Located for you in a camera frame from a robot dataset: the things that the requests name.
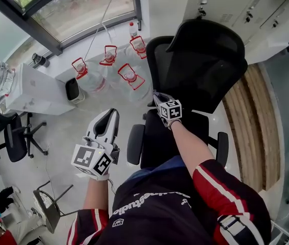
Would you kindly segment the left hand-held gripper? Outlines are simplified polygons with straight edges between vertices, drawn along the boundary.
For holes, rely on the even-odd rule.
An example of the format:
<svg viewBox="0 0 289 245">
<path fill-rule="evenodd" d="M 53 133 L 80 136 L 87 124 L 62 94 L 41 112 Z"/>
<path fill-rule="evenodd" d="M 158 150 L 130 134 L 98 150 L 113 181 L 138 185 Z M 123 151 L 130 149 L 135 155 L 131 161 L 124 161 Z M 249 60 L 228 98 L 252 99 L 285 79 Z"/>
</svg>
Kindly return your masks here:
<svg viewBox="0 0 289 245">
<path fill-rule="evenodd" d="M 114 141 L 119 117 L 114 108 L 101 112 L 89 123 L 83 143 L 74 148 L 71 165 L 96 181 L 108 180 L 110 166 L 118 163 L 120 148 Z"/>
</svg>

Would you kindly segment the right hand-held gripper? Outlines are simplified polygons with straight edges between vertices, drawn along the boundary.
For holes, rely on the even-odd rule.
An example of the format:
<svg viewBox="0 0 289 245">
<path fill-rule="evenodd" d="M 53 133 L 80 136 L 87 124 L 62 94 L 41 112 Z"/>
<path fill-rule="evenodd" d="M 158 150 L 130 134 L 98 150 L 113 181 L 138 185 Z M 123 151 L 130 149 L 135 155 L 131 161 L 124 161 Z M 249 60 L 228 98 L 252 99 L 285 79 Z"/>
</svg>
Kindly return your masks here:
<svg viewBox="0 0 289 245">
<path fill-rule="evenodd" d="M 158 95 L 153 96 L 153 101 L 157 107 L 157 114 L 166 128 L 171 130 L 171 125 L 182 118 L 182 106 L 179 100 L 173 98 L 166 102 L 160 100 Z"/>
</svg>

